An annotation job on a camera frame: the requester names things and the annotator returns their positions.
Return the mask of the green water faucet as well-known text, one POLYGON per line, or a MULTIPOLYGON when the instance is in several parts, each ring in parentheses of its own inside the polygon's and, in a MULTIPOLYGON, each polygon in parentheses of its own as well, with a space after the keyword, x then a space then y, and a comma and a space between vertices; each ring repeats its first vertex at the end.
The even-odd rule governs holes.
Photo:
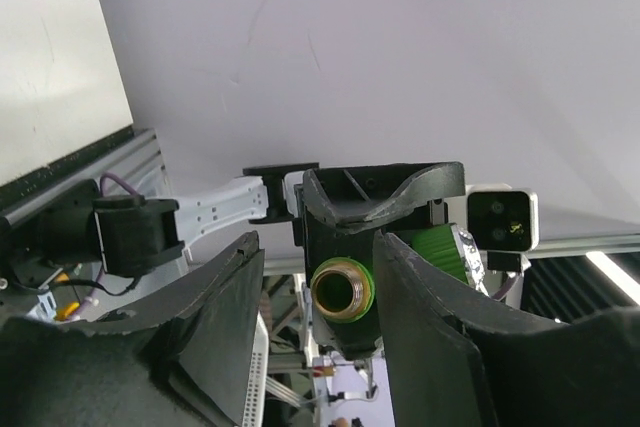
MULTIPOLYGON (((486 269, 470 232, 450 223, 421 230, 411 248, 431 265, 485 294, 486 269)), ((311 299, 325 319, 353 323, 373 305, 376 286, 371 269, 349 257, 333 257, 315 270, 309 284, 311 299)))

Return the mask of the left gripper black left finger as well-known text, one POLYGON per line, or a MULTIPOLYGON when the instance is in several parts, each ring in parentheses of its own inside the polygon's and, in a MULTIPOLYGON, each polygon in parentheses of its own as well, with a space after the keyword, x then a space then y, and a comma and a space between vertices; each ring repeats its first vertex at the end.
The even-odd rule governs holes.
POLYGON ((5 426, 238 426, 264 267, 256 232, 96 322, 1 301, 5 426))

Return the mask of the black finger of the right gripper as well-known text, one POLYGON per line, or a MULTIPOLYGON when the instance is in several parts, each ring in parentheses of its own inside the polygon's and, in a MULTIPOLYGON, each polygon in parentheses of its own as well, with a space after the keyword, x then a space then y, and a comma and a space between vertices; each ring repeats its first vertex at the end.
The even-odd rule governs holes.
POLYGON ((303 249, 315 341, 347 360, 371 357, 381 339, 372 230, 348 233, 303 216, 303 249))
POLYGON ((306 211, 325 226, 355 234, 411 215, 431 201, 465 194, 457 161, 316 168, 302 182, 306 211))

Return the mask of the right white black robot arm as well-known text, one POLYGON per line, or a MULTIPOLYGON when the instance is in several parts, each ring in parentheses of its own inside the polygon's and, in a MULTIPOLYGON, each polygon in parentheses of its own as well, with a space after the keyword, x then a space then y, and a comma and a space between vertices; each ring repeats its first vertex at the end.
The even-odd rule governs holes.
POLYGON ((464 192, 464 168, 456 161, 249 167, 220 189, 182 198, 133 189, 108 195, 101 181, 81 179, 25 217, 2 219, 1 273, 24 294, 51 288, 41 277, 28 278, 36 265, 97 262, 108 274, 138 282, 216 230, 243 221, 290 223, 325 344, 360 360, 381 340, 375 233, 423 235, 446 222, 446 200, 464 192))

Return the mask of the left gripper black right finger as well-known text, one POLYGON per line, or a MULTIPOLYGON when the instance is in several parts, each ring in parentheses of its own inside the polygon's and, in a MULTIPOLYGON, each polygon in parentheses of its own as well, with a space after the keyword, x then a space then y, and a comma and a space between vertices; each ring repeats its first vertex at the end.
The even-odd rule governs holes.
POLYGON ((393 234, 374 280, 399 426, 635 426, 639 311, 572 324, 495 301, 393 234))

